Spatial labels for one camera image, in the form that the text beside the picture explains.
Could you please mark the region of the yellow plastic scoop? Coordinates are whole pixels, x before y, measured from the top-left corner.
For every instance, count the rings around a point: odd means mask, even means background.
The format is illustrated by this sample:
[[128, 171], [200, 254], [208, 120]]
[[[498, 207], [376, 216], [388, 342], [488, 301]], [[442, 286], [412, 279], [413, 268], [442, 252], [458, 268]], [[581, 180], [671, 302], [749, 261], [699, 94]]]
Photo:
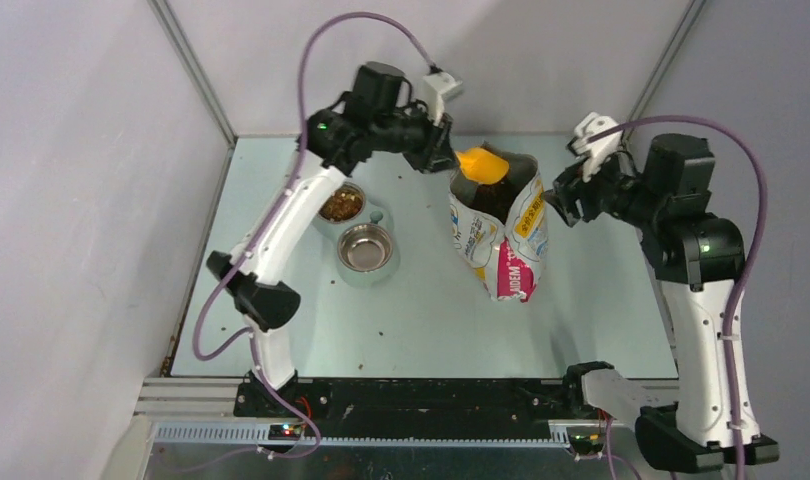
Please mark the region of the yellow plastic scoop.
[[510, 170], [505, 159], [482, 147], [457, 152], [456, 157], [464, 177], [481, 185], [499, 183]]

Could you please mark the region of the pet food bag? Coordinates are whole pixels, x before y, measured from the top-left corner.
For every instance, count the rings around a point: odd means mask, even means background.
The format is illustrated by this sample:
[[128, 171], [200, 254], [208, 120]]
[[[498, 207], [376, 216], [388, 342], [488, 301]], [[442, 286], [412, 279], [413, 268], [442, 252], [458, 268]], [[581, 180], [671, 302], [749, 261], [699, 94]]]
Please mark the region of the pet food bag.
[[470, 204], [479, 185], [458, 168], [449, 182], [452, 241], [457, 254], [480, 280], [491, 299], [525, 303], [532, 298], [544, 270], [548, 248], [545, 191], [539, 164], [529, 154], [501, 150], [487, 142], [478, 146], [505, 159], [507, 179], [521, 187], [501, 224]]

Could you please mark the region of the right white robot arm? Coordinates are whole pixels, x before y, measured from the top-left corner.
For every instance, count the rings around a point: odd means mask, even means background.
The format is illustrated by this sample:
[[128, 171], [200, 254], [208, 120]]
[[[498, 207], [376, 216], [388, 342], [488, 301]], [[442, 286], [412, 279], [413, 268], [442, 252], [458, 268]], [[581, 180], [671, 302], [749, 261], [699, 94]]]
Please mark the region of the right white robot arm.
[[667, 133], [650, 145], [645, 168], [624, 173], [617, 136], [570, 141], [576, 162], [543, 194], [568, 225], [608, 214], [638, 228], [641, 247], [672, 322], [678, 396], [648, 398], [604, 362], [568, 369], [566, 411], [587, 418], [598, 409], [629, 424], [654, 469], [697, 474], [725, 465], [776, 462], [778, 443], [752, 411], [740, 342], [740, 306], [731, 302], [744, 277], [739, 228], [707, 209], [715, 159], [708, 142]]

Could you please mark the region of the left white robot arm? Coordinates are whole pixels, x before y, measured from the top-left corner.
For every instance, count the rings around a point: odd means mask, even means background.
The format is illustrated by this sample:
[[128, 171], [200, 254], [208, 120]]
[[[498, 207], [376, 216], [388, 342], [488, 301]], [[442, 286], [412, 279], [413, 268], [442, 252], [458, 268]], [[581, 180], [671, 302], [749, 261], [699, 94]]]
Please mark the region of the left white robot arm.
[[462, 80], [433, 66], [401, 104], [400, 91], [409, 84], [391, 65], [360, 66], [349, 90], [305, 119], [292, 169], [271, 205], [231, 251], [206, 259], [218, 281], [214, 291], [231, 296], [247, 325], [252, 375], [263, 384], [258, 402], [273, 416], [289, 414], [297, 403], [286, 325], [301, 296], [283, 282], [283, 271], [325, 202], [377, 152], [400, 154], [424, 174], [456, 164], [446, 106], [462, 92]]

